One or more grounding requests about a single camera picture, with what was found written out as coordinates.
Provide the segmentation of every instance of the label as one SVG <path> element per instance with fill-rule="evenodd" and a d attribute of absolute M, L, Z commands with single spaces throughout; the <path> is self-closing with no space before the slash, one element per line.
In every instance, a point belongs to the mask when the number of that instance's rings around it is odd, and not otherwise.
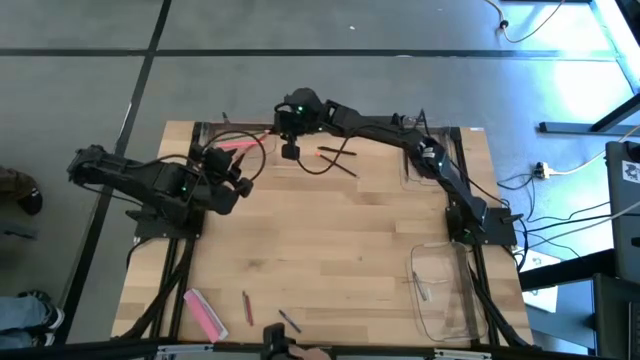
<path fill-rule="evenodd" d="M 622 179 L 640 184 L 640 164 L 622 160 Z"/>

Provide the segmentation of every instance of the pink object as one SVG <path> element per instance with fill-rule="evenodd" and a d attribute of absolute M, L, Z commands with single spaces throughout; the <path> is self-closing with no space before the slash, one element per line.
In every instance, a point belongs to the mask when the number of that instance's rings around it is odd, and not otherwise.
<path fill-rule="evenodd" d="M 183 298 L 191 315 L 196 318 L 200 328 L 207 334 L 212 344 L 224 340 L 229 335 L 227 329 L 222 325 L 222 321 L 200 291 L 191 289 L 184 294 Z"/>

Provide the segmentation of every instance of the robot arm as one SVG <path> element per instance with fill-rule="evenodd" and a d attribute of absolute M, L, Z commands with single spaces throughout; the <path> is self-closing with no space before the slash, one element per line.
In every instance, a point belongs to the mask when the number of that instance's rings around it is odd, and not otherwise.
<path fill-rule="evenodd" d="M 282 110 L 285 106 L 290 111 Z M 308 88 L 297 89 L 287 95 L 275 110 L 271 132 L 287 141 L 282 146 L 282 157 L 298 160 L 300 151 L 295 145 L 296 138 L 319 131 L 343 138 L 363 137 L 395 146 L 405 151 L 420 176 L 438 181 L 454 202 L 460 205 L 463 219 L 471 220 L 478 226 L 484 223 L 487 203 L 471 195 L 453 170 L 446 149 L 419 130 L 405 128 L 399 116 L 369 117 L 331 100 L 322 104 L 315 92 Z"/>
<path fill-rule="evenodd" d="M 189 159 L 187 165 L 160 160 L 140 163 L 91 145 L 77 151 L 67 172 L 69 180 L 77 185 L 112 187 L 149 206 L 168 223 L 181 227 L 194 211 L 213 210 L 226 215 L 238 196 L 249 195 L 253 183 L 240 178 L 240 164 L 231 163 L 234 152 L 194 145 L 191 153 L 197 154 L 196 158 Z M 143 216 L 141 212 L 128 214 L 135 220 L 136 216 Z"/>

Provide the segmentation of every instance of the clear plastic container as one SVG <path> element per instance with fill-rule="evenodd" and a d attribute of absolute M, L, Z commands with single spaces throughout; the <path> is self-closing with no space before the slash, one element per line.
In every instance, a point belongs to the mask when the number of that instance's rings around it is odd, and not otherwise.
<path fill-rule="evenodd" d="M 469 341 L 486 334 L 464 245 L 443 242 L 413 247 L 407 275 L 421 334 L 437 342 Z"/>

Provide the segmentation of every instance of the concrete floor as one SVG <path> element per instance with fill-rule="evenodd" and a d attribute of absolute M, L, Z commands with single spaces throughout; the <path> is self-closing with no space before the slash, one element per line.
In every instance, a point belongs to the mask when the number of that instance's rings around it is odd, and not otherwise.
<path fill-rule="evenodd" d="M 0 48 L 146 48 L 161 4 L 5 0 Z M 513 37 L 555 8 L 501 6 Z M 556 16 L 531 39 L 512 45 L 495 36 L 497 14 L 482 0 L 183 0 L 172 4 L 160 48 L 559 50 L 583 60 L 611 51 L 588 5 L 567 4 Z M 45 197 L 43 212 L 33 219 L 10 205 L 0 209 L 3 217 L 40 230 L 35 242 L 0 242 L 0 294 L 38 287 L 55 299 L 64 296 L 95 200 L 67 182 L 65 169 L 76 148 L 94 143 L 112 148 L 141 64 L 138 57 L 0 57 L 0 119 L 6 129 L 0 135 L 0 164 L 33 174 Z M 267 122 L 273 104 L 301 86 L 365 114 L 415 114 L 423 107 L 434 126 L 484 127 L 500 179 L 527 172 L 537 161 L 561 170 L 589 159 L 615 139 L 541 135 L 535 126 L 593 122 L 632 95 L 612 58 L 157 57 L 126 155 L 153 158 L 167 120 L 217 120 L 225 111 L 232 120 Z M 539 182 L 536 190 L 534 217 L 566 216 L 607 201 L 604 163 Z M 502 196 L 515 210 L 528 211 L 524 190 Z M 111 203 L 70 342 L 110 335 L 134 228 L 126 209 Z M 610 248 L 611 231 L 602 225 L 561 243 L 588 254 Z M 573 256 L 550 245 L 538 250 Z M 570 306 L 571 298 L 567 294 L 559 302 Z M 536 335 L 536 341 L 549 339 Z"/>

